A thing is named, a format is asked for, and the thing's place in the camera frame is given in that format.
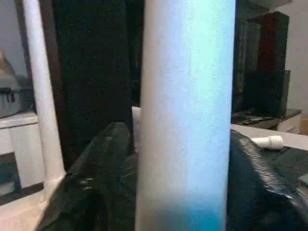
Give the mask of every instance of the white wall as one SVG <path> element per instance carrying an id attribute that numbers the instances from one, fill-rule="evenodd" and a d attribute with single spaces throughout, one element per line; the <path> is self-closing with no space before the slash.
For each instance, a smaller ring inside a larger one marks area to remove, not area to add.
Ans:
<path id="1" fill-rule="evenodd" d="M 285 67 L 291 70 L 288 108 L 302 109 L 308 116 L 308 0 L 293 0 L 274 11 L 290 16 Z"/>
<path id="2" fill-rule="evenodd" d="M 27 76 L 14 0 L 0 0 L 0 49 L 17 75 Z"/>

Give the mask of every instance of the white table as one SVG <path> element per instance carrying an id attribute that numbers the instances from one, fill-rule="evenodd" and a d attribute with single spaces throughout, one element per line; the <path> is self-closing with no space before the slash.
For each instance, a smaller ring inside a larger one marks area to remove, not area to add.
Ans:
<path id="1" fill-rule="evenodd" d="M 33 112 L 0 119 L 0 155 L 14 153 L 22 188 L 44 181 L 38 117 Z"/>
<path id="2" fill-rule="evenodd" d="M 283 144 L 287 147 L 298 148 L 308 151 L 308 136 L 286 133 L 281 131 L 272 131 L 247 126 L 231 125 L 231 129 L 242 133 L 249 138 L 266 137 L 279 135 L 283 138 Z"/>

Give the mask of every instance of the black surface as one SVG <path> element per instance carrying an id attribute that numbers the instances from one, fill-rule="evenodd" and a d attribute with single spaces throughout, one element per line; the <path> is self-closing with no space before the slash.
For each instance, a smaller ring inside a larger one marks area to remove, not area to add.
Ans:
<path id="1" fill-rule="evenodd" d="M 52 195 L 37 230 L 130 230 L 118 222 L 126 214 L 116 197 L 127 152 L 124 123 L 99 132 Z"/>

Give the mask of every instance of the white shelf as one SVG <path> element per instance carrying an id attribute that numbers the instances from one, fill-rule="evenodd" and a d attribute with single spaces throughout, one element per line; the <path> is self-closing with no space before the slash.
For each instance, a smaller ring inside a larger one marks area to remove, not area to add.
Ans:
<path id="1" fill-rule="evenodd" d="M 0 129 L 12 128 L 30 124 L 37 124 L 38 116 L 32 112 L 18 113 L 9 117 L 0 118 Z"/>

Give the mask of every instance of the black speaker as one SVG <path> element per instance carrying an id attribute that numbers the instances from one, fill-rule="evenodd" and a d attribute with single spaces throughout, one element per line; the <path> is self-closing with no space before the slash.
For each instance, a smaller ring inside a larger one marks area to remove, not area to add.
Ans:
<path id="1" fill-rule="evenodd" d="M 70 144 L 80 154 L 112 122 L 132 129 L 125 0 L 53 0 Z"/>
<path id="2" fill-rule="evenodd" d="M 245 77 L 244 104 L 260 115 L 285 115 L 290 71 L 250 72 Z"/>

